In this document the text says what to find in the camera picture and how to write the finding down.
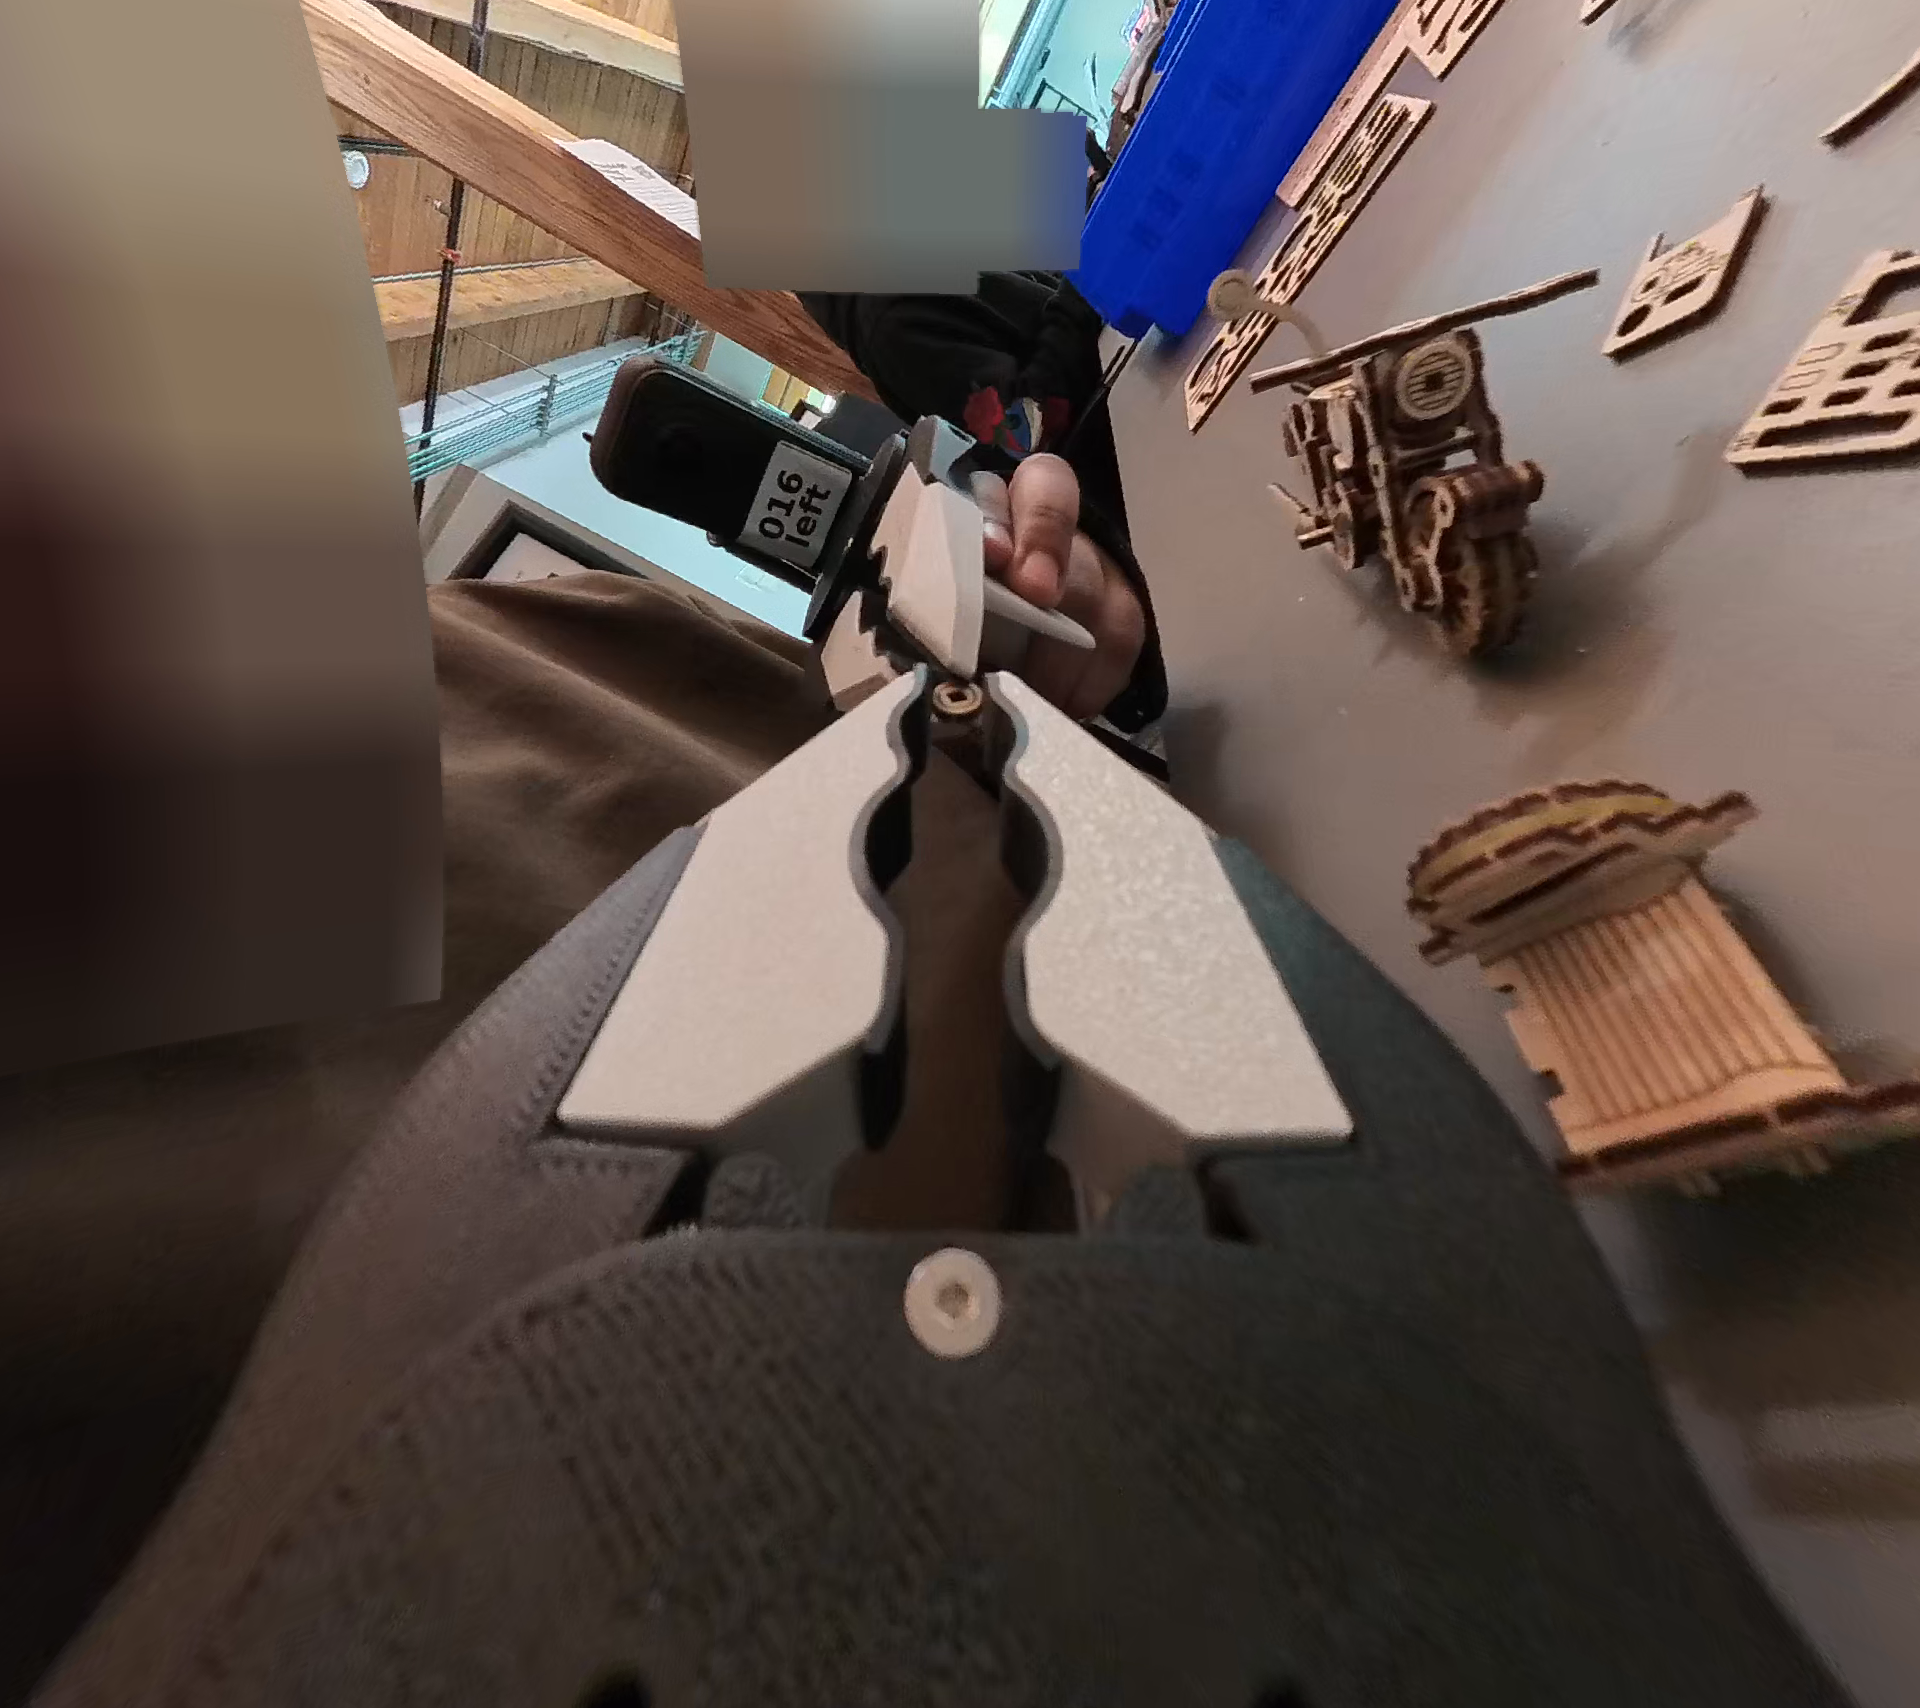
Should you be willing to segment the wooden ceiling beam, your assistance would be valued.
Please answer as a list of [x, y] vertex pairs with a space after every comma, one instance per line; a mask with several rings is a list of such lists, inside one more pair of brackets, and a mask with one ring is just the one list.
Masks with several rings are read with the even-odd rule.
[[330, 104], [785, 374], [875, 400], [795, 295], [709, 286], [700, 241], [573, 152], [559, 124], [365, 0], [300, 0], [300, 12]]

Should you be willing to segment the wooden motorcycle model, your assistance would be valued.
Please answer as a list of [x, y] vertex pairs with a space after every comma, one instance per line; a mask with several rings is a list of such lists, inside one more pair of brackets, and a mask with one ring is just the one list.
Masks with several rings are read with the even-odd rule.
[[1282, 450], [1308, 498], [1279, 481], [1299, 549], [1345, 571], [1379, 560], [1405, 613], [1428, 619], [1452, 656], [1509, 646], [1538, 579], [1528, 529], [1544, 471], [1509, 460], [1485, 387], [1476, 324], [1596, 287], [1573, 269], [1428, 317], [1381, 328], [1250, 377], [1291, 389]]

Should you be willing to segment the small square wooden sheet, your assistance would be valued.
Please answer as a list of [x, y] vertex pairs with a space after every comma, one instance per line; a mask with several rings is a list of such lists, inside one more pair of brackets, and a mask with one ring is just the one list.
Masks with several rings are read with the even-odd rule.
[[1667, 241], [1656, 231], [1630, 276], [1598, 351], [1620, 362], [1712, 322], [1730, 298], [1764, 220], [1753, 185], [1706, 228]]

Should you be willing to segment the grey desk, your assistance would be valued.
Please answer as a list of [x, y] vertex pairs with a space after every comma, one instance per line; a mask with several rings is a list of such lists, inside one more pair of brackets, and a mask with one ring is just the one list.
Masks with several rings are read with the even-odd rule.
[[[1916, 247], [1916, 100], [1819, 132], [1916, 51], [1916, 0], [1505, 0], [1430, 82], [1434, 112], [1318, 268], [1333, 344], [1554, 273], [1579, 295], [1484, 332], [1505, 446], [1544, 467], [1517, 644], [1450, 660], [1381, 567], [1301, 551], [1282, 400], [1238, 382], [1187, 433], [1206, 334], [1142, 347], [1109, 396], [1164, 633], [1182, 799], [1244, 839], [1452, 1042], [1544, 1159], [1557, 1135], [1499, 1000], [1434, 967], [1405, 865], [1476, 805], [1566, 778], [1757, 817], [1704, 871], [1839, 1066], [1916, 1066], [1916, 460], [1745, 474], [1724, 448], [1864, 255]], [[1654, 234], [1752, 188], [1724, 307], [1613, 362]]]

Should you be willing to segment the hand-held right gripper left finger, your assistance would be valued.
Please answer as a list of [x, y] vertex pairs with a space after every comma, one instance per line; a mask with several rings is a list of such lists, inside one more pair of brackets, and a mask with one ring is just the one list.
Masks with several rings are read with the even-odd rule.
[[883, 1144], [903, 1104], [903, 935], [931, 675], [880, 687], [708, 814], [555, 1117], [782, 1162]]

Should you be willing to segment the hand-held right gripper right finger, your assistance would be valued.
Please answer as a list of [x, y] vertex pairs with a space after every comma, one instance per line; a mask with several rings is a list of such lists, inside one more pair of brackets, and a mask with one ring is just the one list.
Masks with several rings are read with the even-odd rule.
[[1350, 1144], [1338, 1094], [1214, 834], [1015, 673], [983, 682], [1002, 859], [1024, 898], [1008, 1013], [1080, 1200], [1147, 1168]]

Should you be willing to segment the wooden sheet fragment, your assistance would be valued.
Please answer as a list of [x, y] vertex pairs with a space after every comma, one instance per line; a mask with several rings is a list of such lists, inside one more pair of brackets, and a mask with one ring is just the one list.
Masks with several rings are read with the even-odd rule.
[[1917, 253], [1853, 269], [1725, 446], [1745, 474], [1916, 453]]

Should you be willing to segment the person's left hand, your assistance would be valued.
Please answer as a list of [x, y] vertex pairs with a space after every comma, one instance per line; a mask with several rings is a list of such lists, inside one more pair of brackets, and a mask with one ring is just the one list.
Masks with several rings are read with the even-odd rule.
[[1076, 647], [1051, 635], [1026, 644], [1020, 675], [1073, 722], [1101, 715], [1142, 662], [1147, 621], [1119, 563], [1082, 529], [1082, 484], [1056, 453], [1029, 453], [1012, 471], [974, 471], [985, 571], [1022, 602], [1076, 621]]

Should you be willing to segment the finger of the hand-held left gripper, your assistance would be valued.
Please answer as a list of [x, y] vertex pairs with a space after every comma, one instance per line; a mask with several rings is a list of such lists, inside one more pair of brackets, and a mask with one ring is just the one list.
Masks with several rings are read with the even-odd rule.
[[979, 598], [968, 673], [1020, 673], [1038, 641], [1092, 653], [1096, 638], [1073, 618], [1022, 598]]
[[906, 436], [903, 466], [875, 522], [875, 577], [887, 630], [948, 678], [974, 678], [985, 623], [985, 532], [952, 461], [976, 450], [942, 418]]

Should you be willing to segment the wooden cylinder model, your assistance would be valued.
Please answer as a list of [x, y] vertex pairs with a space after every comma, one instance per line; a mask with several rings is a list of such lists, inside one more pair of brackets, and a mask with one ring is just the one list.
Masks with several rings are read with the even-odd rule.
[[1446, 824], [1405, 867], [1428, 963], [1469, 957], [1503, 997], [1570, 1192], [1812, 1171], [1883, 1119], [1701, 879], [1755, 816], [1737, 790], [1561, 779]]

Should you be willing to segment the black framed marker sign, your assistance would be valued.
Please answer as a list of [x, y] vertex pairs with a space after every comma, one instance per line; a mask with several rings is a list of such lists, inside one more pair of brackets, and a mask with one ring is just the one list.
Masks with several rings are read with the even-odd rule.
[[509, 579], [509, 548], [526, 539], [557, 557], [559, 569], [641, 577], [700, 602], [723, 605], [798, 638], [807, 594], [711, 544], [704, 533], [648, 510], [616, 504], [611, 532], [570, 515], [491, 471], [468, 466], [435, 477], [418, 526], [423, 577]]

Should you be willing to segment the blue plastic bin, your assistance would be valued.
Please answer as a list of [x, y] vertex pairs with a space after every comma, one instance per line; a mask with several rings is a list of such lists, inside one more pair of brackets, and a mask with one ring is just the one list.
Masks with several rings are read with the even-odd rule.
[[1184, 334], [1400, 0], [1197, 0], [1069, 273], [1126, 337]]

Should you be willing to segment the thin wooden strip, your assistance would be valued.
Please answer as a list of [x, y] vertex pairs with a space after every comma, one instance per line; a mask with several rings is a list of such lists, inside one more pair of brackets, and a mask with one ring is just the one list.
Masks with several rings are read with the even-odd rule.
[[1819, 132], [1819, 143], [1830, 149], [1849, 143], [1914, 95], [1917, 79], [1920, 53], [1916, 48], [1908, 59], [1887, 74], [1859, 104], [1835, 116], [1835, 120]]

